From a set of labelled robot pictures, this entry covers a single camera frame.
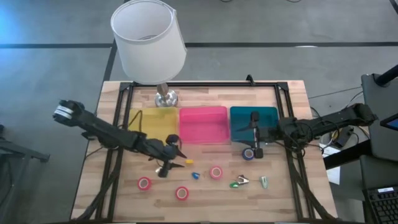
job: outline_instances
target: tape roll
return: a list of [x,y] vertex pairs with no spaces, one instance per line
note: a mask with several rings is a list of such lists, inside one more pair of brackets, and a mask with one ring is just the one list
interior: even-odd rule
[[148,177],[141,177],[140,179],[138,179],[137,186],[140,190],[149,190],[151,185],[152,182]]
[[179,187],[175,190],[175,197],[178,200],[186,200],[189,196],[189,191],[186,187]]
[[210,169],[210,176],[211,178],[218,180],[223,176],[223,170],[219,166],[213,166]]
[[243,149],[242,157],[244,160],[250,161],[254,158],[254,151],[251,148]]

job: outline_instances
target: lamp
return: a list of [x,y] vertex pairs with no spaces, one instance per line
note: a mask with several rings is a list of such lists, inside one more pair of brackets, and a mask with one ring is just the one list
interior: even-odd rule
[[158,0],[129,1],[113,13],[111,26],[126,75],[157,85],[157,106],[175,106],[177,94],[166,82],[181,71],[187,56],[176,10]]

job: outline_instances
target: wooden table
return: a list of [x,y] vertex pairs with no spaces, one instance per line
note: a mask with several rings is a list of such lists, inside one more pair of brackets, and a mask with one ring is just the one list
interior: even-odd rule
[[[312,114],[303,81],[287,81],[294,114],[298,118],[311,119]],[[99,99],[98,117],[112,123],[120,82],[105,82]],[[179,107],[187,106],[275,106],[275,92],[269,87],[176,87]],[[155,88],[135,88],[132,108],[155,107]],[[87,153],[99,148],[91,142]],[[241,152],[246,146],[183,145],[183,153],[195,163],[186,168],[173,169],[166,179],[154,172],[158,165],[146,156],[124,151],[122,171],[116,198],[115,222],[274,222],[296,221],[290,176],[285,149],[276,144],[264,148],[264,158],[244,161]],[[98,193],[103,175],[106,150],[90,156],[84,163],[81,179],[72,211],[72,218],[79,216]],[[304,157],[308,181],[312,192],[330,214],[336,217],[325,165],[319,148],[306,148]],[[184,164],[184,159],[176,159]],[[223,168],[223,178],[213,180],[209,169],[213,165]],[[194,180],[192,172],[200,173]],[[229,184],[244,174],[250,183],[238,189]],[[137,180],[146,176],[152,179],[152,188],[143,192],[137,188]],[[267,176],[268,189],[259,183],[260,176]],[[186,186],[189,198],[181,202],[175,198],[175,189]],[[300,194],[304,214],[307,213],[304,196]]]

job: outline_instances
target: teal bin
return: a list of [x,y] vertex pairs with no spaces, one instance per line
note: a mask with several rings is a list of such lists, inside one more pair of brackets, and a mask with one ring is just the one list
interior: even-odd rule
[[278,110],[271,106],[233,106],[230,109],[231,140],[253,141],[253,130],[238,131],[250,123],[250,114],[258,111],[260,114],[259,127],[276,127],[278,125]]

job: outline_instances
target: keyboard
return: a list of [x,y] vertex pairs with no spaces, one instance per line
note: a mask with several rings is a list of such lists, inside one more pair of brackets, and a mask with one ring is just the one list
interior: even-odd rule
[[398,224],[398,186],[364,190],[366,205],[371,208],[374,221]]

